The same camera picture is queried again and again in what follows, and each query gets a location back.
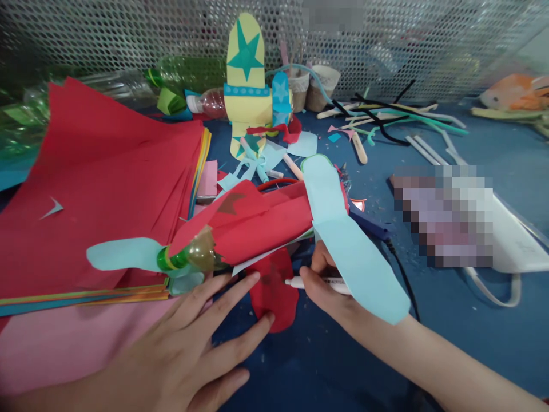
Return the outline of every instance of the metal mesh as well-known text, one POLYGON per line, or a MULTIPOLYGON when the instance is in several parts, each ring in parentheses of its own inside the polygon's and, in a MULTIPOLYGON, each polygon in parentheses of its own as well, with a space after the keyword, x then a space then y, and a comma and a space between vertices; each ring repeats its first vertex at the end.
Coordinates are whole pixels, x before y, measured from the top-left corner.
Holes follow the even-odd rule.
POLYGON ((315 31, 325 14, 303 0, 0 0, 0 50, 10 62, 92 73, 148 68, 167 54, 221 57, 238 15, 248 11, 263 30, 266 69, 281 64, 285 39, 290 55, 303 44, 301 62, 341 71, 336 98, 367 86, 370 97, 394 98, 416 80, 407 99, 455 101, 539 32, 549 2, 365 0, 359 9, 331 10, 343 18, 332 32, 315 31))

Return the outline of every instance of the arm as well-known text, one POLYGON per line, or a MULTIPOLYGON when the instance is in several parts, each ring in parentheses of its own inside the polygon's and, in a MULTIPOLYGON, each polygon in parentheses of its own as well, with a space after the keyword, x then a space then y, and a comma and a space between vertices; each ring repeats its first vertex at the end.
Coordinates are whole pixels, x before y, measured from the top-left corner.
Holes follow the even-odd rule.
POLYGON ((318 272, 334 266, 324 244, 300 275, 310 299, 349 335, 450 411, 545 411, 549 407, 408 315, 392 326, 336 293, 318 272))

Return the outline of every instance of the pink plastic bottle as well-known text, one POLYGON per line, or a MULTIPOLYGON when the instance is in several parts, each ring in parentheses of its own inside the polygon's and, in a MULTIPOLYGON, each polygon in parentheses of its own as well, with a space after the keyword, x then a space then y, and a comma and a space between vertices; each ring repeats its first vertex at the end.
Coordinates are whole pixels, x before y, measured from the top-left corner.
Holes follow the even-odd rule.
POLYGON ((227 118, 223 88, 210 89, 202 96, 187 96, 191 113, 204 113, 212 119, 227 118))

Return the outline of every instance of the blue tabletop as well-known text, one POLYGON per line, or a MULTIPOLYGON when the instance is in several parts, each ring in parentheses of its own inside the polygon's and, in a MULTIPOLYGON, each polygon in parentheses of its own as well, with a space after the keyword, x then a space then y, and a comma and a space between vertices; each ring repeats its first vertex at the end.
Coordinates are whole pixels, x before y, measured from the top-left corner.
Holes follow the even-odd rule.
MULTIPOLYGON (((465 107, 442 106, 438 112, 454 115, 467 124, 469 135, 451 136, 459 153, 469 164, 484 166, 484 174, 493 177, 497 193, 549 235, 549 147, 544 139, 525 125, 472 117, 465 107)), ((352 180, 350 196, 367 198, 369 215, 395 224, 392 241, 416 295, 421 321, 527 391, 548 396, 548 273, 524 275, 522 302, 507 309, 490 303, 460 270, 427 267, 408 227, 402 223, 401 213, 394 211, 387 184, 396 166, 427 165, 427 161, 413 148, 392 144, 378 133, 376 145, 365 146, 368 164, 361 165, 348 139, 342 137, 336 143, 327 139, 330 125, 340 126, 343 120, 317 120, 313 113, 299 113, 298 118, 304 130, 321 137, 319 153, 339 166, 347 163, 352 180)), ((238 161, 229 153, 230 125, 213 121, 206 126, 212 133, 208 160, 216 159, 222 170, 234 171, 238 161)), ((389 132, 397 138, 418 133, 437 152, 444 153, 441 136, 419 124, 393 125, 389 132)), ((276 169, 293 177, 284 163, 276 169)), ((0 198, 7 200, 6 193, 13 192, 3 192, 0 198)), ((385 246, 381 249, 388 254, 385 246)), ((298 251, 294 269, 308 263, 311 250, 312 246, 306 244, 298 251)), ((390 257, 389 261, 404 286, 394 259, 390 257)), ((509 275, 493 270, 479 272, 496 297, 508 299, 509 275)), ((247 296, 215 333, 214 343, 239 336, 256 321, 247 296)), ((402 411, 411 409, 415 393, 405 378, 359 346, 303 291, 293 326, 268 335, 245 366, 251 371, 250 381, 222 410, 402 411)))

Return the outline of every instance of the white marker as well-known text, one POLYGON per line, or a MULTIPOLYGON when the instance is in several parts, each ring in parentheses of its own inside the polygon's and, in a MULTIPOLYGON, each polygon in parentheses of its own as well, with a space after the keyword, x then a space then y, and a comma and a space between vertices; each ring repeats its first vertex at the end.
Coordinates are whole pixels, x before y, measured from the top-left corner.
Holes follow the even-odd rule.
MULTIPOLYGON (((349 288, 347 287, 345 280, 343 278, 321 278, 326 282, 327 285, 331 286, 337 293, 342 295, 350 295, 349 288)), ((291 279, 286 279, 285 284, 290 285, 295 289, 304 289, 303 281, 300 276, 295 276, 291 279)))

